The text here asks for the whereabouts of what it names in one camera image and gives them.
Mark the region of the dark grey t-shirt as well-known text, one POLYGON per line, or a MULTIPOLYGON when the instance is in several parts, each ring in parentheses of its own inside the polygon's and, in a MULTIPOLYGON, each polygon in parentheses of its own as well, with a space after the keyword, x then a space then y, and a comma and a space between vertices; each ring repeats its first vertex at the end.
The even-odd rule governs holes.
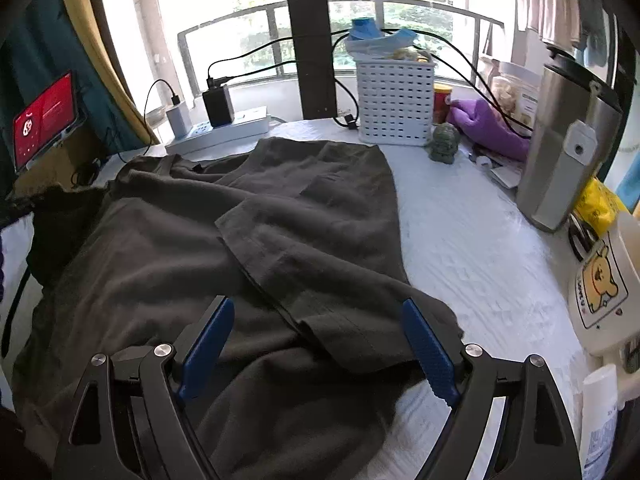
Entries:
POLYGON ((173 341, 219 296, 232 334, 189 412, 225 479, 355 477, 421 378, 404 301, 462 333, 409 284, 378 148, 272 138, 212 162, 141 157, 104 188, 49 188, 29 211, 42 297, 11 388, 46 465, 92 356, 173 341))

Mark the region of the white tube bottle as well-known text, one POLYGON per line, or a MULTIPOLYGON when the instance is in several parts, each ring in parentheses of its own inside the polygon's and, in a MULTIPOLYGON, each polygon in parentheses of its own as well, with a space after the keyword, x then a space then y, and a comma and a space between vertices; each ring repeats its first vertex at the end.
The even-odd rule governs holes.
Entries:
POLYGON ((608 468, 617 425, 617 399, 614 364, 598 368, 582 383, 579 459, 584 480, 600 480, 608 468))

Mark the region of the white bear mug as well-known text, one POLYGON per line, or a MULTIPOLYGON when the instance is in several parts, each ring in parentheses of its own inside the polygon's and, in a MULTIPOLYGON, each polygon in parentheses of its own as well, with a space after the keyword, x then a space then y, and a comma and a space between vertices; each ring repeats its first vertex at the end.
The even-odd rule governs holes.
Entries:
POLYGON ((579 263, 568 288, 574 332, 593 356, 639 335, 639 220, 621 211, 579 263))

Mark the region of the yellow packet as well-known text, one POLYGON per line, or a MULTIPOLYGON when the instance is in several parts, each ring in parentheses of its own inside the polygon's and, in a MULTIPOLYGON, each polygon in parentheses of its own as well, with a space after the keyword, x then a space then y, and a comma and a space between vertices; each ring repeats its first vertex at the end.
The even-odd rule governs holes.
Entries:
POLYGON ((620 198, 597 178, 592 178, 582 190, 574 213, 601 237, 620 211, 627 208, 620 198))

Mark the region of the brown cardboard box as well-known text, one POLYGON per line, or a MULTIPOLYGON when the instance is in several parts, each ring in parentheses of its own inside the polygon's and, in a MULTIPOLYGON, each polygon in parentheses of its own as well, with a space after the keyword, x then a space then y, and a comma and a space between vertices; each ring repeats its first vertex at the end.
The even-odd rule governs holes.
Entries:
POLYGON ((13 196, 33 196, 58 184, 69 191, 73 174, 82 164, 108 154, 105 142, 91 128, 80 126, 27 164, 14 182, 13 196))

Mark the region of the green stone figurine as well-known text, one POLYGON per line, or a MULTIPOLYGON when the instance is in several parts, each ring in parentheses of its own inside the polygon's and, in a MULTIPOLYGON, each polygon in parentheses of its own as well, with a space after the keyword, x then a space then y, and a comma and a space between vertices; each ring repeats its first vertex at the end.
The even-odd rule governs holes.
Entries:
POLYGON ((427 142, 427 151, 434 162, 442 162, 446 165, 454 163, 454 156, 458 152, 460 132, 450 122, 436 125, 432 131, 431 140, 427 142))

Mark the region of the white power strip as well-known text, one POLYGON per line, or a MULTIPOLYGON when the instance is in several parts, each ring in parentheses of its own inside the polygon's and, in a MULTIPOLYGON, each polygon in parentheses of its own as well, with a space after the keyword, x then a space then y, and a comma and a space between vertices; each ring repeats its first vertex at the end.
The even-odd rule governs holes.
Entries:
POLYGON ((242 110, 229 125, 212 127, 210 122, 200 122, 182 138, 175 138, 165 146, 168 155, 186 155, 219 144, 263 136, 269 131, 268 108, 258 106, 242 110))

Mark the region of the white charger block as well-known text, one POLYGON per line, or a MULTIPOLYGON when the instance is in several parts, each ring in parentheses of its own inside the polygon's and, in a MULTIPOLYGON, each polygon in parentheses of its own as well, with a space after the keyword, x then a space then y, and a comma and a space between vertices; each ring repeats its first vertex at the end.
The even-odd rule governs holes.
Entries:
POLYGON ((184 138, 193 128, 189 109, 185 102, 180 102, 168 107, 166 117, 176 139, 184 138))

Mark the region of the stainless steel thermos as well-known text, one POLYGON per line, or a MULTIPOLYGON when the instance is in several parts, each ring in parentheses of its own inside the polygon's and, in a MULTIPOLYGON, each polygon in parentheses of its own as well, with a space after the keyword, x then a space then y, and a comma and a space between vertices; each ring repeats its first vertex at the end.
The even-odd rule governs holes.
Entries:
POLYGON ((550 46, 516 206, 538 229, 559 229, 611 151, 622 109, 616 92, 550 46))

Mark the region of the clear snack jar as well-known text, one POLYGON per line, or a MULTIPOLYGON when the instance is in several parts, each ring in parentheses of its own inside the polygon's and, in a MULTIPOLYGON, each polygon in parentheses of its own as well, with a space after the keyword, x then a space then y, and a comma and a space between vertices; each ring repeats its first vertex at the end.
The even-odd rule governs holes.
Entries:
POLYGON ((541 76, 510 62, 500 62, 498 75, 492 78, 491 92, 521 134, 529 134, 534 128, 540 82, 541 76))

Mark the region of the dark grey charger block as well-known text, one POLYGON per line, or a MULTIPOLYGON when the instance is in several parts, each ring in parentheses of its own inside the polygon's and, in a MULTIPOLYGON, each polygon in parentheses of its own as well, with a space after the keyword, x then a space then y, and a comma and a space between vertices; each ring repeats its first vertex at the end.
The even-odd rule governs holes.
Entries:
POLYGON ((234 108, 229 88, 226 84, 213 86, 202 93, 208 121, 213 128, 231 125, 234 121, 234 108))

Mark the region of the red can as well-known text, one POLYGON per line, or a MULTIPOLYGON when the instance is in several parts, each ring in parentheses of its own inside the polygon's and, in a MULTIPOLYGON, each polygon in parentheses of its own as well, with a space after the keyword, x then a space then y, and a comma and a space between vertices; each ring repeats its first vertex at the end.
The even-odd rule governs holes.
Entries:
POLYGON ((434 124, 446 122, 451 101, 452 87, 448 84, 434 83, 434 124))

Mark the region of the white perforated plastic basket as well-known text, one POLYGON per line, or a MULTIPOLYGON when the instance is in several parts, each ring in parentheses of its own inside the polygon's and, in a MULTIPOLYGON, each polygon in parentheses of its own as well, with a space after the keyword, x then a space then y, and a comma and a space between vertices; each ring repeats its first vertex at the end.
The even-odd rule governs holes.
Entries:
POLYGON ((434 63, 358 61, 356 77, 362 142, 427 144, 433 125, 434 63))

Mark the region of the teal curtain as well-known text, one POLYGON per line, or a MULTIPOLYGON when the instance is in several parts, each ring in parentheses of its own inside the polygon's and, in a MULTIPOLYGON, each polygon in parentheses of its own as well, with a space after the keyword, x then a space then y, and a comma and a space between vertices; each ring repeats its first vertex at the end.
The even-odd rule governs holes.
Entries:
POLYGON ((107 94, 80 43, 63 0, 32 0, 1 44, 1 184, 11 186, 19 171, 13 156, 13 119, 68 70, 74 75, 78 120, 85 119, 115 152, 135 144, 136 135, 107 94))

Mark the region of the yellow curtain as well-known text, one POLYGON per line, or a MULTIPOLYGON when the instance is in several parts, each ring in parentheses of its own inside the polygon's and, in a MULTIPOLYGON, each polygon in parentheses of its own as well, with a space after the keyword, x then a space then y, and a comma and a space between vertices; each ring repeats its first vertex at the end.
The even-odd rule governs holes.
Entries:
POLYGON ((136 137, 143 144, 155 144, 157 137, 138 112, 134 101, 127 96, 125 87, 108 57, 91 0, 63 0, 63 2, 73 29, 107 94, 124 115, 136 137))

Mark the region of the dark window pillar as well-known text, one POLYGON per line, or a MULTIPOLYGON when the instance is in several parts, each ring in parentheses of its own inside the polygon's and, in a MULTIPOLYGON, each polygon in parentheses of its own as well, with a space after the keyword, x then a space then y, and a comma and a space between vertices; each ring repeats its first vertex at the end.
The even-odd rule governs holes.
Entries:
POLYGON ((337 115, 328 0, 288 0, 303 118, 337 115))

